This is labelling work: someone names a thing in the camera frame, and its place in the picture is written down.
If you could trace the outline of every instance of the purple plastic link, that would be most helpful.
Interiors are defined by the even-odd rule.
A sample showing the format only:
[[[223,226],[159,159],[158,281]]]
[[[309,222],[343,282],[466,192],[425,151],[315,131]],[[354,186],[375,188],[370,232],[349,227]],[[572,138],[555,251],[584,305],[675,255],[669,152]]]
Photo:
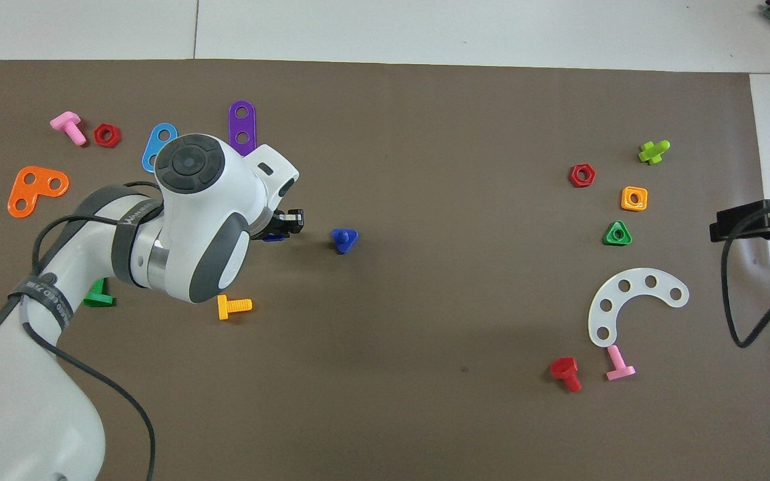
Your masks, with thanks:
[[[237,110],[245,109],[245,116],[238,118]],[[227,143],[233,147],[239,155],[246,156],[257,148],[257,129],[254,106],[247,100],[237,100],[227,110]],[[247,140],[242,144],[236,138],[239,134],[247,135]]]

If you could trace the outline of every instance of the bright green plastic connector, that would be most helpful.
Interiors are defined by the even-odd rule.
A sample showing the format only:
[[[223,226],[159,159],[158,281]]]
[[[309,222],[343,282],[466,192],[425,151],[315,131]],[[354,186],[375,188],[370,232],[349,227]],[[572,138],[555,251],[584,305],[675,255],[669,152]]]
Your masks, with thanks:
[[[602,241],[606,246],[628,246],[632,243],[632,235],[623,221],[617,221],[611,224]]]
[[[98,279],[94,286],[91,286],[91,290],[86,293],[85,299],[82,299],[82,304],[88,307],[111,307],[111,305],[115,305],[115,298],[103,293],[105,286],[106,280]]]
[[[667,152],[669,148],[670,142],[667,140],[661,140],[657,144],[647,142],[641,146],[641,153],[638,154],[638,157],[641,159],[641,162],[649,162],[650,165],[655,165],[661,162],[661,154]]]

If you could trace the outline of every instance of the light pink bolt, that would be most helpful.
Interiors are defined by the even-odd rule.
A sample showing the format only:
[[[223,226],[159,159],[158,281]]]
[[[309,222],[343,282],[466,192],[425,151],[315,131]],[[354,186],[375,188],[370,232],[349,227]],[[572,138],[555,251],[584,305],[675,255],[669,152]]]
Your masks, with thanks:
[[[608,346],[608,354],[611,356],[611,362],[614,363],[614,370],[606,374],[608,376],[608,381],[614,381],[615,379],[620,379],[621,377],[626,377],[627,375],[635,373],[635,368],[626,365],[623,356],[620,355],[619,347],[614,345]]]
[[[57,118],[49,121],[49,124],[58,132],[66,133],[68,137],[70,137],[70,140],[73,140],[73,143],[77,146],[82,146],[85,145],[87,140],[85,139],[85,135],[82,135],[82,132],[76,127],[76,124],[79,122],[82,122],[82,119],[68,110],[68,112],[64,112]]]

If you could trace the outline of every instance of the green bolt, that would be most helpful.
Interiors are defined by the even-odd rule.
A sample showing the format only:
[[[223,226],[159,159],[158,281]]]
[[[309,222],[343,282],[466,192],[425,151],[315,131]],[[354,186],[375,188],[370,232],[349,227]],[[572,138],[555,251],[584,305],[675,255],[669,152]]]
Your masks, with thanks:
[[[103,293],[106,286],[105,279],[98,279],[94,285],[91,286],[91,290],[85,295],[85,299],[82,299],[82,304],[88,307],[110,307],[115,305],[115,298]]]
[[[661,154],[667,152],[669,148],[670,142],[667,140],[661,140],[657,144],[647,142],[641,146],[641,153],[638,154],[638,157],[641,159],[641,162],[649,162],[650,165],[655,165],[661,162]]]

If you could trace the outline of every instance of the white arc with holes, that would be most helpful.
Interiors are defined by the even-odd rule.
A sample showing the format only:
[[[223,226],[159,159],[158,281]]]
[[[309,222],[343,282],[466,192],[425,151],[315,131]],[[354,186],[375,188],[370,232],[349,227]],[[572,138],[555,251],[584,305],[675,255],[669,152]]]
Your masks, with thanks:
[[[657,297],[670,307],[688,303],[688,287],[665,271],[650,267],[622,271],[605,281],[590,303],[587,326],[593,344],[608,347],[617,341],[617,314],[623,304],[638,295]],[[599,336],[603,329],[607,329],[608,337]]]

